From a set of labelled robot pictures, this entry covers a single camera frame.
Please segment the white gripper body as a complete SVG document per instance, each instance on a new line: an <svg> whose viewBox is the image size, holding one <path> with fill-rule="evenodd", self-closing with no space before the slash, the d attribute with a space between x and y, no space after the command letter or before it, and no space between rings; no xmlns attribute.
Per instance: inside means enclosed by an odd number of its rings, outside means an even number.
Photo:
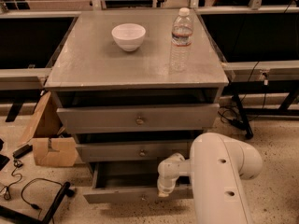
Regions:
<svg viewBox="0 0 299 224"><path fill-rule="evenodd" d="M175 153L158 165L157 189L159 197L168 197L181 176L189 176L191 164L180 153Z"/></svg>

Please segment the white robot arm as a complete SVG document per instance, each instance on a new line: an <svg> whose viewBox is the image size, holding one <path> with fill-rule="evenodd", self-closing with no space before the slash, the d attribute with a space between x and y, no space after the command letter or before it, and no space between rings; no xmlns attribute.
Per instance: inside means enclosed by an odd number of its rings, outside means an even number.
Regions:
<svg viewBox="0 0 299 224"><path fill-rule="evenodd" d="M179 177L192 186L197 224L253 224L244 180L259 175L263 159L259 151L234 138L203 133L191 145L190 157L175 153L158 165L158 195L166 197Z"/></svg>

